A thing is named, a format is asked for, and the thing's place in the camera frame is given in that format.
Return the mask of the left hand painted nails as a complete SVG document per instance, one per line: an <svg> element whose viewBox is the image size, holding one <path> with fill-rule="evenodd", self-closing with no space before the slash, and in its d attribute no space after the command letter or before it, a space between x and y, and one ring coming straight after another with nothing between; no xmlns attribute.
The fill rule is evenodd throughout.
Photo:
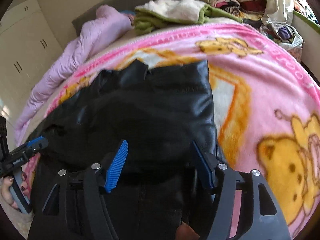
<svg viewBox="0 0 320 240"><path fill-rule="evenodd" d="M23 171L5 177L1 185L1 194L4 201L23 214L31 212L29 190L27 175Z"/></svg>

